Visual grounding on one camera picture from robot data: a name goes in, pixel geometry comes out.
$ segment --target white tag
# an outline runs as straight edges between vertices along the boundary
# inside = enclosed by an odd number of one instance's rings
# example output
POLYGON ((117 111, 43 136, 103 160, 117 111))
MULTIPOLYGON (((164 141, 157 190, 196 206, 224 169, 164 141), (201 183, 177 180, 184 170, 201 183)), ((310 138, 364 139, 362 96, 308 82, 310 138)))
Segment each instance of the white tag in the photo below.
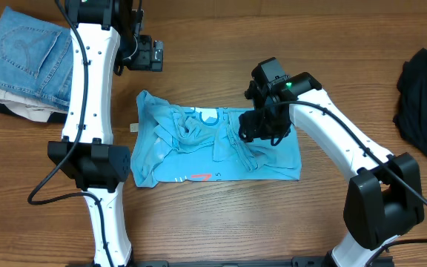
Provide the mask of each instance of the white tag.
POLYGON ((139 131, 139 123, 131 123, 130 131, 132 134, 137 133, 139 131))

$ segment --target black fabric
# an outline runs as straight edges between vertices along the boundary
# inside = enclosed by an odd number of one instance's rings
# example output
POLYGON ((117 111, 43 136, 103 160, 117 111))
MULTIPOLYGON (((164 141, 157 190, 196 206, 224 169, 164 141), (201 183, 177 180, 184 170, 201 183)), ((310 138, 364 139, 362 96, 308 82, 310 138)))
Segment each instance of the black fabric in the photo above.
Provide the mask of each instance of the black fabric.
POLYGON ((398 81, 401 92, 393 122, 401 137, 427 156, 427 50, 422 49, 403 65, 398 81))
MULTIPOLYGON (((7 108, 5 104, 1 104, 1 103, 0 103, 0 113, 6 114, 9 116, 18 117, 18 118, 23 118, 22 116, 19 116, 18 114, 12 112, 9 108, 7 108)), ((67 114, 53 112, 49 116, 47 123, 64 124, 66 120, 67 120, 67 114)))

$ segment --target blue jeans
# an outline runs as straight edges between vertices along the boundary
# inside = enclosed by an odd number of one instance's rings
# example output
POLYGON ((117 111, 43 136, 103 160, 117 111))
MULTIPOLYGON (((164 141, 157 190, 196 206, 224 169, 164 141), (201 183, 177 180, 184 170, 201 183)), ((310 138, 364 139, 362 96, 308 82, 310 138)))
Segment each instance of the blue jeans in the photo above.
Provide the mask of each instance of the blue jeans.
POLYGON ((68 110, 70 30, 6 7, 0 18, 0 89, 68 110))

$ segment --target blue cloth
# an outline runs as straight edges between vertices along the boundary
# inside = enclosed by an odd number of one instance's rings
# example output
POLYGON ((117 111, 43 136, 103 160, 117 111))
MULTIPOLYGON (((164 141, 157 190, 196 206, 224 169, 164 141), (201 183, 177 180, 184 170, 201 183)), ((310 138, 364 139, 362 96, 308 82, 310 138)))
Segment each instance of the blue cloth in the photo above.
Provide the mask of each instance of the blue cloth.
POLYGON ((70 30, 6 7, 0 18, 0 89, 68 110, 70 30))
POLYGON ((138 139, 131 169, 139 187, 158 182, 298 180, 301 157, 294 128, 276 147, 270 140, 243 142, 240 108, 184 108, 151 96, 137 97, 138 139))

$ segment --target wooden surface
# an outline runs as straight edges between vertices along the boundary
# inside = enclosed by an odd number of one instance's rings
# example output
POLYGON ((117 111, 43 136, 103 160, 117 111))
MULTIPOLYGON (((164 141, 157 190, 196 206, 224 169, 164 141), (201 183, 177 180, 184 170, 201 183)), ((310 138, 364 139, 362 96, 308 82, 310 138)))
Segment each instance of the wooden surface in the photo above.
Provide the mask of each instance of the wooden surface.
MULTIPOLYGON (((401 140, 392 117, 405 60, 427 48, 427 13, 294 15, 277 18, 150 20, 146 33, 165 41, 163 73, 114 79, 116 144, 134 146, 135 98, 148 89, 179 105, 250 107, 243 91, 251 70, 276 56, 288 73, 312 73, 339 109, 395 154, 420 164, 427 197, 427 159, 401 140)), ((61 125, 0 114, 0 266, 63 266, 93 259, 84 200, 43 207, 27 195, 51 170, 47 141, 61 125)), ((137 260, 258 260, 324 255, 343 238, 347 185, 303 132, 300 182, 244 181, 125 185, 126 226, 137 260)), ((39 197, 75 191, 57 174, 39 197)), ((427 237, 426 221, 406 238, 427 237)), ((427 245, 393 248, 397 266, 427 266, 427 245)))
MULTIPOLYGON (((63 20, 54 0, 0 0, 6 6, 48 21, 63 20)), ((427 13, 427 0, 145 0, 151 19, 222 18, 238 16, 292 16, 317 14, 427 13)))

